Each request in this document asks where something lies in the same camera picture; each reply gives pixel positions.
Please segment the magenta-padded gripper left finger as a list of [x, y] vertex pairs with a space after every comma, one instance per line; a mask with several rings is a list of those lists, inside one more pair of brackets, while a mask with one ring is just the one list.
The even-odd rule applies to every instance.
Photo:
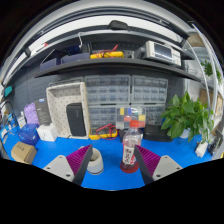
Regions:
[[44, 170], [76, 185], [81, 185], [92, 155], [92, 145], [87, 145], [68, 156], [58, 155], [44, 167]]

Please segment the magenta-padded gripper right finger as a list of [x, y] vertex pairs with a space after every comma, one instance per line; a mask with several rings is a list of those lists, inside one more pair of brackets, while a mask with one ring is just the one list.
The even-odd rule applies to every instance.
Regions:
[[135, 146], [134, 155], [139, 164], [145, 185], [182, 169], [182, 167], [168, 155], [158, 156], [142, 146]]

